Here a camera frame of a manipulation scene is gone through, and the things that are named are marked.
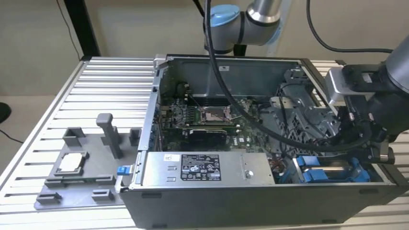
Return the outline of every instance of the warning label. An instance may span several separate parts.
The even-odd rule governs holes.
[[[183,181],[221,181],[218,155],[181,155]]]

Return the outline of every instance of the wires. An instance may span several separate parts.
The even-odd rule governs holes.
[[[66,22],[66,19],[63,17],[63,13],[62,13],[62,9],[61,9],[61,6],[59,6],[59,2],[58,0],[56,0],[57,2],[57,5],[58,5],[58,9],[59,9],[59,13],[61,13],[61,17],[63,19],[63,22],[65,22],[65,25],[66,25],[66,29],[67,29],[67,34],[69,34],[69,39],[70,39],[70,43],[71,43],[71,46],[74,47],[74,50],[75,50],[75,53],[77,53],[77,57],[78,57],[78,50],[77,50],[77,47],[75,47],[75,44],[74,44],[74,40],[71,38],[71,34],[70,34],[70,28],[69,28],[69,25],[67,25],[67,22]]]
[[[205,15],[203,15],[205,12],[203,12],[202,6],[199,5],[198,0],[193,0],[193,3],[194,3],[194,5],[195,5],[195,7],[197,7],[197,10],[198,10],[199,15],[201,15],[202,17],[205,17]]]
[[[233,98],[229,89],[223,83],[219,71],[218,71],[218,66],[215,62],[215,55],[214,55],[214,48],[213,48],[213,41],[211,41],[211,32],[210,32],[210,0],[205,0],[205,15],[203,15],[203,21],[205,21],[205,40],[206,40],[206,45],[209,47],[207,52],[209,52],[209,62],[210,66],[214,72],[214,77],[217,79],[219,88],[222,90],[222,93],[231,104],[233,108],[238,111],[238,113],[242,115],[242,117],[247,120],[247,122],[251,124],[253,127],[255,127],[261,132],[267,134],[271,138],[275,140],[281,141],[283,144],[295,147],[298,149],[303,150],[310,150],[310,151],[318,151],[318,152],[342,152],[351,150],[354,148],[361,147],[370,139],[371,136],[371,129],[369,126],[367,122],[362,122],[362,137],[353,141],[349,144],[341,144],[337,146],[315,146],[311,144],[303,144],[297,141],[293,141],[285,137],[282,137],[278,133],[273,132],[270,129],[263,127],[254,119],[253,117],[245,112],[242,107],[238,105],[235,99]]]
[[[6,138],[8,138],[9,140],[13,140],[14,142],[18,142],[20,144],[22,144],[22,141],[21,141],[21,140],[17,140],[17,139],[12,138],[12,137],[6,134],[6,132],[4,132],[1,129],[0,129],[0,133],[2,133],[2,134],[6,136]]]
[[[325,49],[338,52],[338,53],[391,53],[391,49],[373,49],[373,48],[363,48],[363,49],[339,49],[329,46],[318,36],[317,31],[314,30],[313,21],[311,21],[311,12],[310,12],[310,0],[306,0],[306,21],[307,26],[313,32],[314,38],[318,43],[325,47]]]

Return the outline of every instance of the label sticker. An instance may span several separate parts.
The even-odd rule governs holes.
[[[221,181],[218,155],[181,155],[183,181]]]
[[[179,161],[179,155],[178,154],[165,154],[163,155],[163,161]]]
[[[218,71],[229,71],[230,67],[229,66],[218,66]]]

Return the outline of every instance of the floor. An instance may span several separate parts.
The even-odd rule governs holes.
[[[0,129],[6,134],[24,141],[37,121],[40,120],[54,96],[0,96],[0,102],[12,108],[12,115],[0,124]],[[21,144],[9,140],[0,133],[0,174],[12,160]]]

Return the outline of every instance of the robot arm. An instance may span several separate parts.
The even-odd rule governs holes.
[[[409,36],[378,65],[346,65],[333,68],[325,78],[327,99],[333,105],[346,105],[339,113],[338,138],[350,138],[355,112],[350,110],[359,101],[359,110],[371,123],[370,154],[366,160],[394,163],[387,144],[409,129]]]
[[[234,45],[263,45],[279,25],[281,0],[254,0],[246,11],[235,5],[217,5],[210,10],[211,40],[218,55]]]

